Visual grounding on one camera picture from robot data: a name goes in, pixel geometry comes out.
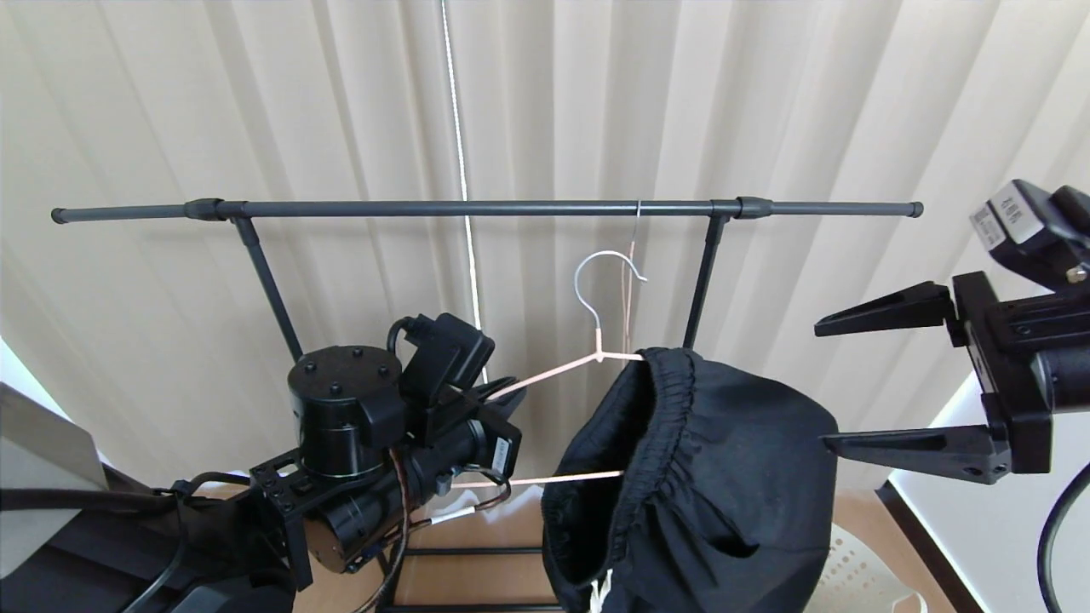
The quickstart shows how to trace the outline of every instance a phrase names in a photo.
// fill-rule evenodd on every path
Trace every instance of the white drawstring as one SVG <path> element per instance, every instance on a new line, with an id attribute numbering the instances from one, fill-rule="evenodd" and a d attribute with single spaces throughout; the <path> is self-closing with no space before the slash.
<path id="1" fill-rule="evenodd" d="M 602 613 L 605 611 L 606 597 L 609 596 L 609 590 L 613 589 L 613 568 L 606 570 L 606 580 L 602 581 L 602 588 L 598 589 L 598 580 L 594 579 L 591 581 L 591 611 L 590 613 Z"/>

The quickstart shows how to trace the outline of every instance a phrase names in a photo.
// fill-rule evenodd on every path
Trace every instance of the screw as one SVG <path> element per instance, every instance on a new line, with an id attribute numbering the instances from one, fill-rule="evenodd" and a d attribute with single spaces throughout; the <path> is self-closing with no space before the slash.
<path id="1" fill-rule="evenodd" d="M 1082 266 L 1076 266 L 1067 269 L 1067 283 L 1075 285 L 1085 280 L 1087 280 L 1087 269 Z"/>

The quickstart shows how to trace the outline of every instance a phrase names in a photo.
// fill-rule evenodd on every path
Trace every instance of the pink clothes hanger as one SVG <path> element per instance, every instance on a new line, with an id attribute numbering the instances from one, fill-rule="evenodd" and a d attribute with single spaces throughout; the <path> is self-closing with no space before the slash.
<path id="1" fill-rule="evenodd" d="M 631 361 L 642 362 L 643 361 L 643 357 L 640 356 L 639 353 L 615 353 L 613 351 L 605 351 L 605 350 L 602 349 L 602 318 L 598 317 L 598 312 L 594 310 L 594 306 L 591 306 L 591 304 L 583 298 L 582 292 L 579 291 L 579 275 L 580 275 L 580 273 L 583 272 L 583 266 L 586 266 L 588 262 L 590 262 L 591 260 L 594 260 L 595 257 L 598 257 L 600 255 L 613 255 L 613 256 L 616 256 L 616 257 L 620 257 L 621 260 L 625 261 L 626 264 L 628 264 L 629 268 L 632 269 L 632 273 L 635 275 L 635 278 L 640 279 L 640 281 L 643 281 L 643 283 L 645 283 L 647 280 L 647 278 L 644 277 L 643 275 L 641 275 L 640 271 L 638 271 L 635 268 L 635 264 L 632 263 L 632 260 L 630 260 L 623 253 L 618 253 L 616 251 L 608 251 L 608 250 L 606 250 L 606 251 L 598 251 L 596 253 L 592 253 L 592 254 L 588 255 L 585 260 L 583 260 L 582 262 L 580 262 L 578 267 L 576 267 L 576 276 L 574 276 L 574 279 L 572 280 L 572 285 L 576 288 L 576 298 L 579 299 L 579 302 L 582 303 L 582 305 L 585 306 L 586 310 L 591 312 L 591 315 L 594 316 L 594 352 L 591 353 L 590 356 L 584 356 L 584 357 L 582 357 L 582 358 L 580 358 L 578 360 L 574 360 L 572 362 L 568 362 L 567 364 L 559 365 L 559 366 L 557 366 L 557 368 L 555 368 L 553 370 L 545 371 L 545 372 L 543 372 L 543 373 L 541 373 L 538 375 L 534 375 L 534 376 L 532 376 L 530 378 L 520 381 L 519 383 L 516 383 L 514 385 L 510 385 L 508 387 L 504 387 L 502 389 L 499 389 L 499 390 L 493 393 L 492 396 L 488 397 L 489 400 L 494 400 L 496 398 L 499 398 L 500 396 L 505 396 L 507 394 L 510 394 L 511 392 L 517 392 L 519 389 L 522 389 L 523 387 L 526 387 L 528 385 L 533 385 L 534 383 L 537 383 L 540 381 L 545 381 L 546 378 L 549 378 L 550 376 L 555 376 L 555 375 L 558 375 L 558 374 L 560 374 L 562 372 L 567 372 L 567 371 L 570 371 L 572 369 L 577 369 L 577 368 L 579 368 L 579 366 L 581 366 L 583 364 L 590 363 L 590 362 L 602 362 L 603 360 L 606 360 L 606 359 L 609 359 L 609 360 L 625 360 L 625 361 L 629 361 L 629 362 L 631 362 Z"/>

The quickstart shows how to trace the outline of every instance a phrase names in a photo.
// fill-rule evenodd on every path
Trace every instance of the white hanger hook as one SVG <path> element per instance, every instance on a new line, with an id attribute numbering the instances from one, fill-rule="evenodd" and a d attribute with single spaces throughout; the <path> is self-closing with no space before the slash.
<path id="1" fill-rule="evenodd" d="M 598 251 L 596 253 L 592 253 L 592 254 L 588 255 L 582 262 L 580 262 L 579 266 L 576 267 L 576 277 L 574 277 L 574 279 L 572 279 L 572 285 L 576 287 L 576 298 L 578 298 L 579 302 L 582 303 L 583 306 L 586 306 L 586 310 L 590 311 L 592 315 L 594 315 L 594 328 L 595 329 L 602 329 L 602 318 L 598 317 L 598 312 L 594 310 L 594 306 L 591 306 L 591 303 L 588 302 L 583 298 L 582 292 L 579 291 L 579 275 L 580 275 L 580 273 L 583 272 L 583 266 L 585 266 L 588 262 L 590 262 L 591 260 L 594 260 L 595 257 L 597 257 L 600 255 L 614 255 L 614 256 L 620 257 L 621 260 L 625 261 L 626 264 L 628 264 L 628 267 L 632 269 L 632 274 L 635 275 L 635 278 L 640 279 L 641 283 L 646 283 L 647 281 L 647 277 L 644 277 L 643 275 L 641 275 L 640 271 L 635 267 L 635 264 L 633 264 L 632 261 L 629 260 L 628 255 L 625 255 L 623 253 L 619 253 L 619 252 L 610 251 L 610 250 Z"/>

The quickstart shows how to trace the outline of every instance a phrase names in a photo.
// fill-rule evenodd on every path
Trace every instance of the black garment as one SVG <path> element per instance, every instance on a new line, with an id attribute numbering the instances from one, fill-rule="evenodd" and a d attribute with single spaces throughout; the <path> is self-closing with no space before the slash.
<path id="1" fill-rule="evenodd" d="M 790 387 L 686 349 L 647 349 L 550 483 L 544 562 L 566 611 L 613 569 L 607 613 L 802 611 L 828 554 L 836 420 Z"/>

